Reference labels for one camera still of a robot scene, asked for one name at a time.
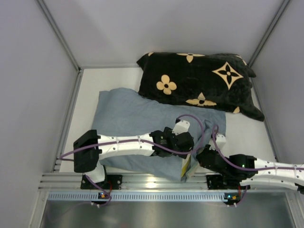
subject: yellow tag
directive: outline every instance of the yellow tag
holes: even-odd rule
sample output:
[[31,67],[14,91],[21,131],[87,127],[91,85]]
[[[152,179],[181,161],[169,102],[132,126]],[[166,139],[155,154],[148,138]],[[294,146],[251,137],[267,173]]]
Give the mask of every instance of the yellow tag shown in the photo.
[[182,160],[182,163],[181,163],[182,169],[181,169],[180,177],[183,177],[185,175],[185,173],[190,165],[190,162],[191,162],[191,154],[188,154],[186,159]]

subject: cushion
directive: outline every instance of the cushion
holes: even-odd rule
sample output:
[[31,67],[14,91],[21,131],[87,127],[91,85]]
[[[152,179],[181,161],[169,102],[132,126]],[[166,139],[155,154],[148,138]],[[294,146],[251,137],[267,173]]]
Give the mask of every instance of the cushion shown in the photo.
[[138,93],[145,98],[264,120],[251,97],[249,78],[256,75],[239,55],[151,52],[137,64],[143,69]]
[[[209,142],[214,124],[219,125],[222,134],[226,132],[224,112],[160,104],[157,101],[144,99],[134,90],[126,88],[100,92],[92,129],[96,129],[98,134],[108,136],[141,135],[156,130],[163,131],[165,127],[173,129],[176,117],[181,114],[193,114],[202,121],[205,128],[203,145]],[[197,143],[201,137],[199,125],[192,118],[183,117],[182,119],[190,122],[189,132],[194,142]],[[198,162],[193,155],[189,168],[183,170],[183,161],[184,159],[178,156],[161,158],[126,155],[106,158],[100,162],[103,165],[124,170],[151,173],[158,177],[185,181],[188,178],[188,173],[193,173],[193,170],[198,166]]]

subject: gray-blue fabric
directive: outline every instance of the gray-blue fabric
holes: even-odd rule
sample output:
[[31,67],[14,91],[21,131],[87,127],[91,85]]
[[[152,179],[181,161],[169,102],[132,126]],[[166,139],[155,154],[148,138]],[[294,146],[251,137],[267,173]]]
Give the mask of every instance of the gray-blue fabric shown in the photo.
[[[198,117],[204,126],[204,145],[211,137],[214,124],[219,125],[219,132],[225,135],[225,112],[214,109],[160,104],[157,101],[142,98],[134,90],[118,88],[111,91],[101,91],[95,113],[92,129],[98,134],[108,136],[134,136],[150,133],[156,130],[163,131],[165,127],[173,129],[175,120],[179,115],[192,114]],[[183,117],[190,122],[189,132],[195,144],[201,138],[198,123],[190,118]],[[151,173],[157,177],[165,177],[175,181],[185,181],[187,176],[181,178],[182,158],[171,156],[146,157],[142,155],[117,156],[100,161],[102,165],[117,167],[124,170]],[[198,162],[193,155],[191,167]]]

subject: black pillow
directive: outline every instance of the black pillow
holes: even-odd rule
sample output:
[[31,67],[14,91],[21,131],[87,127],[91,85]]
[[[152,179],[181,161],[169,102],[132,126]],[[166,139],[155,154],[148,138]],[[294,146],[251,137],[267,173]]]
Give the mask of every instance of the black pillow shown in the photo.
[[256,75],[239,55],[150,52],[137,64],[143,69],[138,93],[145,98],[264,120],[251,97],[249,78]]

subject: white wall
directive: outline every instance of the white wall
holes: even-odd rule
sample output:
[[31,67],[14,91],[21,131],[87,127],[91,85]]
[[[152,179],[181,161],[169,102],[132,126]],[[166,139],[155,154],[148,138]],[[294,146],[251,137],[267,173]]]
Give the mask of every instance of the white wall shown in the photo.
[[28,225],[75,76],[35,1],[1,1],[0,227]]
[[304,1],[292,1],[253,65],[262,108],[284,162],[304,163]]
[[150,51],[249,60],[282,0],[45,0],[81,66],[135,66]]

